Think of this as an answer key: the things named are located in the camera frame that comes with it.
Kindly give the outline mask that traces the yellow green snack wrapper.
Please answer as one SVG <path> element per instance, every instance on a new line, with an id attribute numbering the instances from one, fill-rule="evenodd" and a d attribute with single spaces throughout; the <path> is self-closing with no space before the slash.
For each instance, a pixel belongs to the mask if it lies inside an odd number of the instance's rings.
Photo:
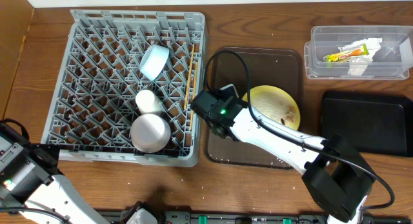
<path id="1" fill-rule="evenodd" d="M 329 54 L 324 57 L 327 63 L 339 63 L 348 61 L 351 57 L 359 57 L 369 55 L 368 48 L 366 44 L 353 47 L 349 50 L 341 51 L 335 54 Z"/>

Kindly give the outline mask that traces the light blue saucer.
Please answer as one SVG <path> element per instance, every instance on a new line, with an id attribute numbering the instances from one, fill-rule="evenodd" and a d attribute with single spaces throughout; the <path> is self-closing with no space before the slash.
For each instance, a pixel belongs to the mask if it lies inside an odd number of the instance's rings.
<path id="1" fill-rule="evenodd" d="M 149 81 L 153 81 L 163 70 L 168 57 L 168 48 L 159 45 L 152 45 L 145 52 L 140 62 L 139 70 Z"/>

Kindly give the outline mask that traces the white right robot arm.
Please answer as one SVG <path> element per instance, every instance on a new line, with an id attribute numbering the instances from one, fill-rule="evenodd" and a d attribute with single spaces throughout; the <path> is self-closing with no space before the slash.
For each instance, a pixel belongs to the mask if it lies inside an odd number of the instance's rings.
<path id="1" fill-rule="evenodd" d="M 375 181 L 372 169 L 339 138 L 304 134 L 274 121 L 246 101 L 222 91 L 201 91 L 190 108 L 223 139 L 255 145 L 301 174 L 329 223 L 359 223 L 361 207 Z"/>

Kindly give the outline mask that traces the white paper napkin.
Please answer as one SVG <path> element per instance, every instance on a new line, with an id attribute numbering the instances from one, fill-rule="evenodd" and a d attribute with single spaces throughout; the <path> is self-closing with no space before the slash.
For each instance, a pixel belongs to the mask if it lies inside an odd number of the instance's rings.
<path id="1" fill-rule="evenodd" d="M 381 49 L 380 43 L 382 42 L 382 38 L 368 38 L 368 39 L 362 39 L 359 41 L 354 41 L 353 43 L 349 45 L 345 45 L 342 47 L 339 47 L 339 51 L 347 51 L 347 50 L 352 50 L 353 48 L 356 48 L 359 45 L 366 44 L 367 50 L 368 50 L 368 55 L 363 55 L 363 56 L 357 56 L 353 57 L 349 61 L 349 70 L 348 70 L 348 75 L 349 76 L 362 76 L 364 71 L 366 70 L 368 64 L 371 64 L 373 62 L 373 56 L 375 53 Z"/>

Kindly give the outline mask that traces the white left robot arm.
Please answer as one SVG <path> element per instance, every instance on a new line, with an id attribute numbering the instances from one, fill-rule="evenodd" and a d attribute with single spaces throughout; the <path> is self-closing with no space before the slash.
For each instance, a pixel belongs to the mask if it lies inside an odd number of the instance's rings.
<path id="1" fill-rule="evenodd" d="M 1 121 L 1 212 L 36 223 L 108 223 L 57 168 L 59 149 L 32 144 L 26 128 Z"/>

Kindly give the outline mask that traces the pink bowl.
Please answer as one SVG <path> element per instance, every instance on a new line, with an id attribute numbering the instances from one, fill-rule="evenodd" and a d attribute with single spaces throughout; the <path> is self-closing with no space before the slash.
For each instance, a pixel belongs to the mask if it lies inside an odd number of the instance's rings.
<path id="1" fill-rule="evenodd" d="M 140 152 L 154 153 L 164 148 L 170 140 L 168 123 L 155 114 L 139 116 L 130 128 L 133 146 Z"/>

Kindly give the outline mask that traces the yellow plate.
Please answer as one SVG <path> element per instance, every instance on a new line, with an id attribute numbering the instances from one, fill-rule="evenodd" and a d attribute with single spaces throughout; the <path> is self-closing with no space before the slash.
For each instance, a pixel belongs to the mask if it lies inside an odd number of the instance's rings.
<path id="1" fill-rule="evenodd" d="M 301 114 L 295 100 L 284 90 L 270 85 L 250 89 L 252 106 L 266 117 L 298 130 Z"/>

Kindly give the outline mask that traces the cream white cup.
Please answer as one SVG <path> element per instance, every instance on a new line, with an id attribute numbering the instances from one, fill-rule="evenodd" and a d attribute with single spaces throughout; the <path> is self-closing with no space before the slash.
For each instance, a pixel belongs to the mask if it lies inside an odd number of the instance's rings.
<path id="1" fill-rule="evenodd" d="M 161 100 L 151 90 L 141 90 L 135 97 L 136 105 L 141 115 L 162 113 Z"/>

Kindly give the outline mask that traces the wooden chopstick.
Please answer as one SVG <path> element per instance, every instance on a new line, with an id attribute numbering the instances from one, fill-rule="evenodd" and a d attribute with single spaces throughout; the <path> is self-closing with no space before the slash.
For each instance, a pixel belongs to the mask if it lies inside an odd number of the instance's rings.
<path id="1" fill-rule="evenodd" d="M 185 93 L 185 103 L 184 103 L 184 109 L 187 110 L 188 106 L 188 97 L 189 97 L 189 91 L 190 91 L 190 81 L 191 81 L 191 76 L 192 76 L 192 65 L 193 65 L 193 60 L 194 60 L 194 50 L 195 50 L 195 43 L 192 46 L 192 52 L 191 52 L 191 58 L 190 58 L 190 69 L 188 71 L 188 78 L 187 78 L 187 83 L 186 83 L 186 93 Z"/>
<path id="2" fill-rule="evenodd" d="M 197 83 L 197 70 L 198 70 L 198 61 L 196 61 L 196 70 L 194 74 L 194 84 L 193 84 L 193 93 L 192 93 L 192 100 L 195 98 L 195 93 L 196 93 L 196 83 Z M 192 123 L 193 123 L 193 116 L 194 116 L 194 111 L 191 108 L 191 113 L 190 113 L 190 131 L 192 131 Z"/>

